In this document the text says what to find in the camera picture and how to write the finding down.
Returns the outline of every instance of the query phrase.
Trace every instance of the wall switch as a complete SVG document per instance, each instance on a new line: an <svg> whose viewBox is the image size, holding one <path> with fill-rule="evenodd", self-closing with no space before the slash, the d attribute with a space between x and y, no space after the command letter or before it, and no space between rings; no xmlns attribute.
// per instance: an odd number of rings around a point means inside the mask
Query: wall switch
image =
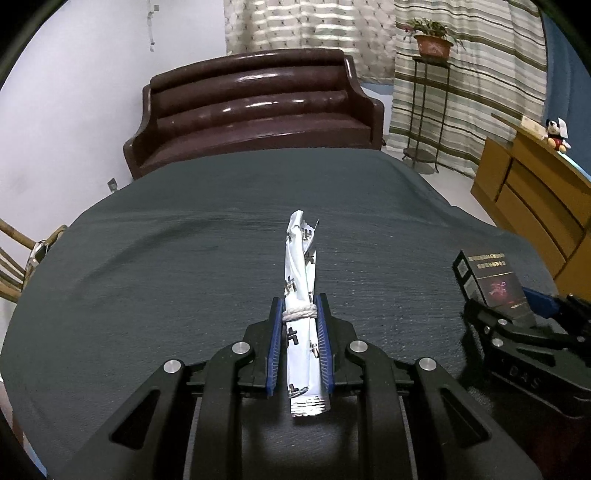
<svg viewBox="0 0 591 480"><path fill-rule="evenodd" d="M109 190L111 191L111 193L117 191L117 181L115 179L110 179L107 182L107 185L109 186Z"/></svg>

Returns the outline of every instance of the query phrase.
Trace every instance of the striped curtain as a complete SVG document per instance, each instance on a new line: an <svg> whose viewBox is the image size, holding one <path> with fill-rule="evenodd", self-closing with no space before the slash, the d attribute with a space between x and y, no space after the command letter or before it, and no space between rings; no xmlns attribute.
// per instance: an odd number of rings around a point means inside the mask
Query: striped curtain
<svg viewBox="0 0 591 480"><path fill-rule="evenodd" d="M448 25L465 47L450 58L450 95L439 161L473 176L487 136L510 140L514 131L491 118L492 112L542 120L546 94L546 49L538 8L529 0L395 0L396 68L388 148L401 151L408 141L413 102L415 39L404 38L414 17ZM417 103L422 100L423 67L418 67ZM435 153L443 112L447 72L429 67L421 148ZM415 116L413 134L418 131Z"/></svg>
<svg viewBox="0 0 591 480"><path fill-rule="evenodd" d="M378 0L224 0L228 54L340 48L364 81L392 83L394 3Z"/></svg>

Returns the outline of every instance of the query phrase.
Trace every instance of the blue gripper pad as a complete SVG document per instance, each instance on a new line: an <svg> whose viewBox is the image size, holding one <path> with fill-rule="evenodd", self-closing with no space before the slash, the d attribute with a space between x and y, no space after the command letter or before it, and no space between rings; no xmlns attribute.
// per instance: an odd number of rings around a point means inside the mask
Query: blue gripper pad
<svg viewBox="0 0 591 480"><path fill-rule="evenodd" d="M318 318L316 319L316 330L318 332L318 350L320 354L320 375L322 383L328 393L332 393L335 388L335 379L333 377L333 360L330 351L329 333L322 308L320 296L316 296L315 301L318 308Z"/></svg>
<svg viewBox="0 0 591 480"><path fill-rule="evenodd" d="M530 304L532 312L545 319L549 319L556 315L560 310L560 305L549 295L544 295L539 291L523 287L523 293L527 303Z"/></svg>
<svg viewBox="0 0 591 480"><path fill-rule="evenodd" d="M283 324L284 300L279 299L273 322L273 334L271 335L271 344L269 346L269 355L267 358L267 396L271 397L277 385L277 374L279 371L279 357L281 355L281 328Z"/></svg>

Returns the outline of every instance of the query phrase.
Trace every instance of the white wrapper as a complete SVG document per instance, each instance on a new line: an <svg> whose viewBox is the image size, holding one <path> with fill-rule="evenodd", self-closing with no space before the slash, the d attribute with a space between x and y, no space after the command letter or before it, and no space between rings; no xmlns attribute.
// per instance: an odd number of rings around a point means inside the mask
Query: white wrapper
<svg viewBox="0 0 591 480"><path fill-rule="evenodd" d="M314 302L316 248L314 228L305 223L304 212L290 217L285 240L285 309ZM287 388L291 415L318 415L330 410L322 385L315 319L287 322Z"/></svg>

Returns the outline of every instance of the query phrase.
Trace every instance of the wooden dresser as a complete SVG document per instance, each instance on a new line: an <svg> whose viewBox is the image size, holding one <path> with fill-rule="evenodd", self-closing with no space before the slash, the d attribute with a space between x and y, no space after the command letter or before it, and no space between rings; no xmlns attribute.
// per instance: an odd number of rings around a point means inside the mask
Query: wooden dresser
<svg viewBox="0 0 591 480"><path fill-rule="evenodd" d="M527 238L561 294L591 300L591 180L516 122L512 144L486 139L472 195L498 227Z"/></svg>

